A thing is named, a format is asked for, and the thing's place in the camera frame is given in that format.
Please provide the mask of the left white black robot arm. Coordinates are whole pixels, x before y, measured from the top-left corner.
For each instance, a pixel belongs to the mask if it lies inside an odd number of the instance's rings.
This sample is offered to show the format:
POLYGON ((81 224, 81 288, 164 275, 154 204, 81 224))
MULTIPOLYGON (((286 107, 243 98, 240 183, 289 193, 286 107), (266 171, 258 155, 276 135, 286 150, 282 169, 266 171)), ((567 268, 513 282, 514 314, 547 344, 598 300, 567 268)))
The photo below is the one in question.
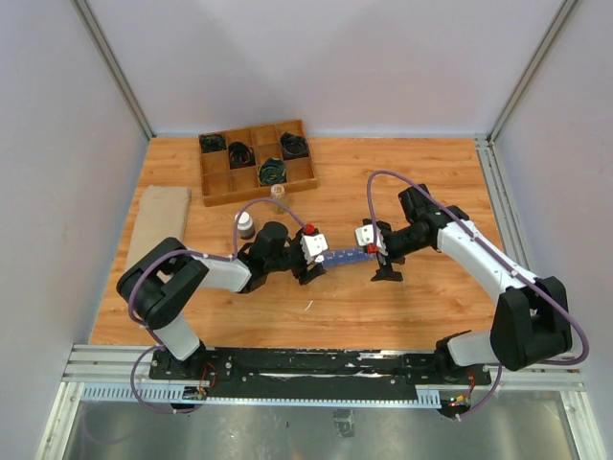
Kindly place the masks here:
POLYGON ((267 222, 229 259, 199 253, 168 237, 151 249, 117 283, 130 317, 145 326, 162 346, 176 374, 191 380, 205 367, 206 347, 183 314, 193 294, 203 288, 246 294, 260 288, 271 273, 289 271, 300 285, 326 273, 329 245, 317 228, 307 225, 293 238, 285 225, 267 222))

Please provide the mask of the clear jar of yellow pills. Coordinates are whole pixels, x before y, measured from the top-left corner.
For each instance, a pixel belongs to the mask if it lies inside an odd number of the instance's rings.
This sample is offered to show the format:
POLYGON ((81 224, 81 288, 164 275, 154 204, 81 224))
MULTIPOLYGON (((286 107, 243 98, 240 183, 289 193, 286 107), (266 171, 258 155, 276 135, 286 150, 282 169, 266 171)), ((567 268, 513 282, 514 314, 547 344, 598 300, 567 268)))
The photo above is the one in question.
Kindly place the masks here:
POLYGON ((274 200, 273 208, 277 214, 284 214, 288 204, 287 193, 283 184, 274 184, 270 188, 270 197, 274 200))

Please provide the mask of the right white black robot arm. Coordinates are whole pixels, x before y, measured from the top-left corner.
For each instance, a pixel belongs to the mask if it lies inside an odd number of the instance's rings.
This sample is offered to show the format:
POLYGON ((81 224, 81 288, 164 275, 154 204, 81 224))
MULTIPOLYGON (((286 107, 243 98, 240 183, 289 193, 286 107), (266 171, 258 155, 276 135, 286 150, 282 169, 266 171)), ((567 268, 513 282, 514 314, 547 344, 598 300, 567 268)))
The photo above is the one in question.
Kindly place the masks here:
POLYGON ((517 371, 571 349, 566 289, 558 278, 539 277, 511 260, 459 207, 434 202, 423 184, 408 187, 398 199, 406 227, 393 230, 387 222, 364 219, 355 231, 358 245, 376 256, 375 280, 401 281, 393 266, 431 247, 459 264, 495 307, 489 330, 456 333, 438 342, 433 362, 440 380, 457 382, 476 364, 517 371))

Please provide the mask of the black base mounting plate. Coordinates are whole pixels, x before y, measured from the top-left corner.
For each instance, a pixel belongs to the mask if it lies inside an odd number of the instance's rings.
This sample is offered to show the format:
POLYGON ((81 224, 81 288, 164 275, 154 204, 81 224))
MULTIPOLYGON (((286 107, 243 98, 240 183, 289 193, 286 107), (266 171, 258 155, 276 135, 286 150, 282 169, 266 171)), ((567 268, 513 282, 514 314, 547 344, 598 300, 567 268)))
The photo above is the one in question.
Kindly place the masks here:
POLYGON ((152 380, 193 381, 209 397, 290 401, 414 400, 420 385, 491 383, 482 364, 458 367, 438 352, 218 348, 181 363, 168 351, 153 353, 152 380))

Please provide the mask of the folded beige cloth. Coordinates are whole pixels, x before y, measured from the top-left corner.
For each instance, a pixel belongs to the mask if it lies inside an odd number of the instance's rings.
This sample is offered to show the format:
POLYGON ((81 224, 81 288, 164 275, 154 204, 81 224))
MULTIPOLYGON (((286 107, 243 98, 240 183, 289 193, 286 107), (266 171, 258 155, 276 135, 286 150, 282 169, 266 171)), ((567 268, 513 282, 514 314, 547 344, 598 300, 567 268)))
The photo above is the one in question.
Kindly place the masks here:
POLYGON ((128 271, 167 237, 183 241, 192 191, 188 187, 148 186, 139 203, 124 270, 128 271))

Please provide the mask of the wooden compartment tray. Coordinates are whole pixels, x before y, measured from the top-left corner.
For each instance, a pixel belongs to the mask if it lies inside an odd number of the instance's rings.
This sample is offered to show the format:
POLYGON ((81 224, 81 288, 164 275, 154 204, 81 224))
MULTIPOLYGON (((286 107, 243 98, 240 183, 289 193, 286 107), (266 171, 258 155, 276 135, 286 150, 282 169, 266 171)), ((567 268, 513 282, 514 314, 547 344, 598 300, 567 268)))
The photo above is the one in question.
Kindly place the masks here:
POLYGON ((232 128, 198 136, 202 199, 217 206, 317 188, 311 148, 302 120, 232 128))

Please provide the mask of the blue weekly pill organizer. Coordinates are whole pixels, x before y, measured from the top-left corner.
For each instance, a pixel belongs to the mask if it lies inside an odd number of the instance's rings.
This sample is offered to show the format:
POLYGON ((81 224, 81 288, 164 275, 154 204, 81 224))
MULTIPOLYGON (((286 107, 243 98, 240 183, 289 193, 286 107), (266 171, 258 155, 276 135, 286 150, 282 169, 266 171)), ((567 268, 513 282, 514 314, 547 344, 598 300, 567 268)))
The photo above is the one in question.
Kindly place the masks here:
POLYGON ((352 247, 345 249, 330 250, 323 254, 324 260, 322 265, 324 268, 331 268, 341 265, 360 264, 373 261, 376 258, 375 254, 367 253, 362 247, 352 247))

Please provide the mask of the brown bottle with white cap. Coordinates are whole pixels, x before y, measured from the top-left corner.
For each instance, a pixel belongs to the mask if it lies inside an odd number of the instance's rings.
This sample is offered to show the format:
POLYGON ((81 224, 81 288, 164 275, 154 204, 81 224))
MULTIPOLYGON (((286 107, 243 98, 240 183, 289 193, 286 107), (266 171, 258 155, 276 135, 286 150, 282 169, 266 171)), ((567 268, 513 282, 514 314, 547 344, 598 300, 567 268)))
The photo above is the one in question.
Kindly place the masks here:
POLYGON ((236 228, 241 240, 251 240, 256 234, 255 222, 248 212, 236 214, 236 228))

